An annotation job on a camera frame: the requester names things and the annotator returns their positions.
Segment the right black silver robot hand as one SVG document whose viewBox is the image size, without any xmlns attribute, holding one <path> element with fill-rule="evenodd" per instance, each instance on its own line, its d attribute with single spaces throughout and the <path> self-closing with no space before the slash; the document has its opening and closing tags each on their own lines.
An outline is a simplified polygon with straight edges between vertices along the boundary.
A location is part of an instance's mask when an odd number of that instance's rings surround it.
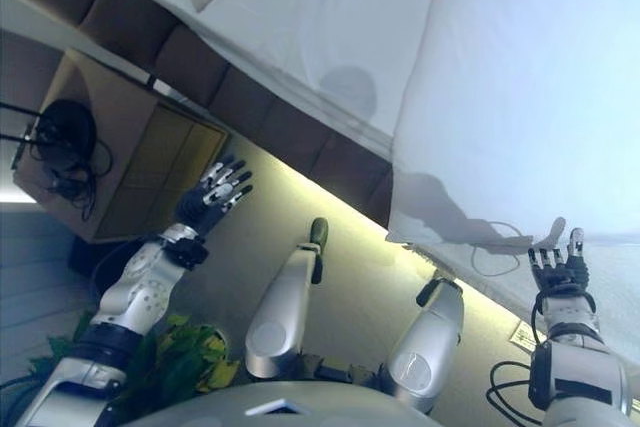
<svg viewBox="0 0 640 427">
<path fill-rule="evenodd" d="M 527 252 L 531 273 L 540 292 L 568 290 L 585 292 L 589 270 L 583 255 L 584 231 L 574 228 L 565 250 L 559 247 L 530 248 Z"/>
</svg>

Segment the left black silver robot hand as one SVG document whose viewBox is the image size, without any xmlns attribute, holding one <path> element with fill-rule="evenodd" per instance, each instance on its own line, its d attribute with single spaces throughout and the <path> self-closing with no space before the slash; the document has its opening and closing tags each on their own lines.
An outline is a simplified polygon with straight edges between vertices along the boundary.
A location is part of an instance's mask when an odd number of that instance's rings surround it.
<svg viewBox="0 0 640 427">
<path fill-rule="evenodd" d="M 246 161 L 233 155 L 213 162 L 178 201 L 176 220 L 207 236 L 252 191 L 251 177 Z"/>
</svg>

